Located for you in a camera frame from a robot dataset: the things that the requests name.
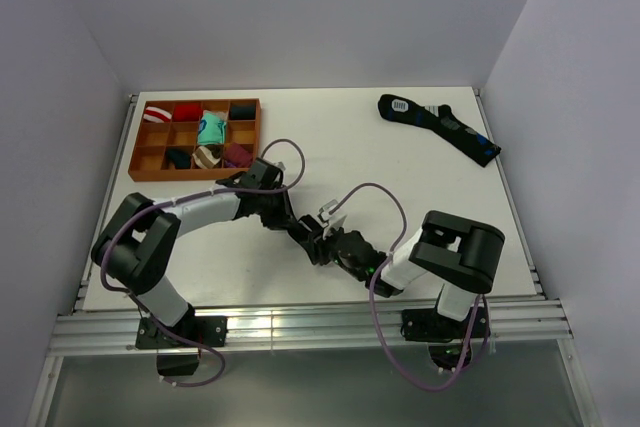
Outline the black white-striped sock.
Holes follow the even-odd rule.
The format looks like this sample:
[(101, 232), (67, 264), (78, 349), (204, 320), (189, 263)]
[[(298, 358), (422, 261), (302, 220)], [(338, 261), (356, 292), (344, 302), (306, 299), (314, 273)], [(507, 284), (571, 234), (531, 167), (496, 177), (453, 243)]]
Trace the black white-striped sock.
[(306, 253), (312, 265), (330, 262), (329, 244), (324, 238), (324, 227), (311, 215), (295, 219), (286, 229), (290, 238)]

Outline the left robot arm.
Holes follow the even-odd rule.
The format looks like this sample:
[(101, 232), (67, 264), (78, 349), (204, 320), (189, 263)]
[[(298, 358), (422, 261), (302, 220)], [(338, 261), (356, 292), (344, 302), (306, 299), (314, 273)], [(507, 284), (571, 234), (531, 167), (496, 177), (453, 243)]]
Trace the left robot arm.
[(127, 293), (159, 321), (159, 335), (183, 346), (195, 333), (193, 306), (181, 296), (166, 270), (176, 241), (214, 223), (258, 215), (271, 230), (294, 224), (279, 164), (256, 159), (248, 171), (211, 188), (165, 201), (141, 193), (125, 197), (91, 250), (101, 277), (117, 280), (107, 290)]

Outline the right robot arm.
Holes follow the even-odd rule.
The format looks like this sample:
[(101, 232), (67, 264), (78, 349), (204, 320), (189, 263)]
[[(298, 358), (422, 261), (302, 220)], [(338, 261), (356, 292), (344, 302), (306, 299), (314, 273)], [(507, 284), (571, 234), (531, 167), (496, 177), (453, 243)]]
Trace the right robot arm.
[(383, 298), (401, 294), (426, 274), (441, 279), (433, 325), (452, 337), (466, 326), (475, 299), (491, 292), (505, 235), (489, 224), (431, 210), (420, 229), (390, 254), (340, 225), (329, 228), (323, 242), (322, 260), (336, 263)]

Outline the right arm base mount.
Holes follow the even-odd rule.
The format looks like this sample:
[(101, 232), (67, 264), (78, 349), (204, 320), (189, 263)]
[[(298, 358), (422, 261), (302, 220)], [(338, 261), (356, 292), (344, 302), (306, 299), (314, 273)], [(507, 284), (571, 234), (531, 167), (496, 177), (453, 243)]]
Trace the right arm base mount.
[(462, 321), (440, 315), (435, 308), (411, 308), (401, 311), (400, 334), (409, 342), (441, 343), (465, 338), (473, 308)]

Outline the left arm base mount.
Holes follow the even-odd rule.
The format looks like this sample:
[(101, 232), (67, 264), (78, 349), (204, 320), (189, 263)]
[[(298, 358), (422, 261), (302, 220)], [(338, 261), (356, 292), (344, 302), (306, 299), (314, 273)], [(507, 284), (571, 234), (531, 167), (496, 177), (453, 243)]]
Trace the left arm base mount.
[[(226, 343), (227, 322), (226, 316), (195, 315), (167, 327), (153, 317), (143, 317), (134, 346), (157, 352), (156, 370), (162, 381), (180, 387), (204, 386), (218, 380), (226, 369), (226, 360), (217, 348)], [(217, 372), (204, 380), (192, 380), (206, 354), (218, 359)]]

